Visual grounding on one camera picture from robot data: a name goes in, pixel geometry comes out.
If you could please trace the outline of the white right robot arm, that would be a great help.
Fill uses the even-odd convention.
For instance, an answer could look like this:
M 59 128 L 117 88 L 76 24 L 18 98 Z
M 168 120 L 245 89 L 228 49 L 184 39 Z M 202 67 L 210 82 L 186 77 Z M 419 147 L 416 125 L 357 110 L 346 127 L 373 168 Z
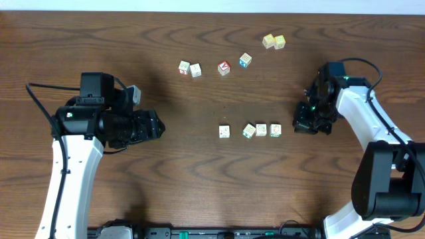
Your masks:
M 364 154 L 351 186 L 351 200 L 323 221 L 323 238 L 384 236 L 392 223 L 424 216 L 424 144 L 400 131 L 375 97 L 366 78 L 317 76 L 294 114 L 297 133 L 331 133 L 339 116 L 354 131 Z

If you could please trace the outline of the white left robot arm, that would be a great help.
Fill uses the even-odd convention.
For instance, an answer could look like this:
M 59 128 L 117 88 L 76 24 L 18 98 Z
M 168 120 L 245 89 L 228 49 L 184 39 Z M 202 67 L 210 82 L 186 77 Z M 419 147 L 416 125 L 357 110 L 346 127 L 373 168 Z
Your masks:
M 165 125 L 154 110 L 118 114 L 101 106 L 61 106 L 52 121 L 52 174 L 36 237 L 86 238 L 102 157 L 159 139 Z

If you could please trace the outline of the wooden block green edge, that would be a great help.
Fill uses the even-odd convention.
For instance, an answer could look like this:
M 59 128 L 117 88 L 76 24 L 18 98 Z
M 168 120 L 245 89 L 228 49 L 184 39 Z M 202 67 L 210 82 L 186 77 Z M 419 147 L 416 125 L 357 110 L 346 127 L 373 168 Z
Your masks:
M 248 123 L 246 127 L 243 129 L 242 134 L 244 137 L 251 139 L 252 136 L 256 133 L 256 127 L 251 123 Z

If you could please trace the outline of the wooden block green picture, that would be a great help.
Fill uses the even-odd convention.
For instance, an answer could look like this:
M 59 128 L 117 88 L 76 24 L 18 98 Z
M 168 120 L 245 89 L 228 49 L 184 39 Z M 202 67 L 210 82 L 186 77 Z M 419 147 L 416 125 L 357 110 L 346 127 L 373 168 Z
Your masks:
M 282 134 L 282 127 L 280 124 L 272 123 L 270 125 L 270 137 L 280 137 Z

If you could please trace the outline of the wooden block letter Y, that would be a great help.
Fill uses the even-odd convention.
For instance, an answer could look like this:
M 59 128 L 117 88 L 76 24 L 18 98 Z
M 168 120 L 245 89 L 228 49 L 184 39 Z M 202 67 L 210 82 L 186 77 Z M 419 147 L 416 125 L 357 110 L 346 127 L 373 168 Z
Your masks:
M 256 137 L 264 137 L 267 135 L 267 125 L 265 123 L 256 124 Z

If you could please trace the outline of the wooden block with dots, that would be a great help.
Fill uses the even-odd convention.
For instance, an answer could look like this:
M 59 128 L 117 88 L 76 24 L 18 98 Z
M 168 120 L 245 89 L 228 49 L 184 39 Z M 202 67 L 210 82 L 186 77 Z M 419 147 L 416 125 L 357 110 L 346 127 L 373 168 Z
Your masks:
M 230 137 L 230 126 L 229 125 L 220 125 L 218 127 L 218 134 L 220 138 L 229 138 Z

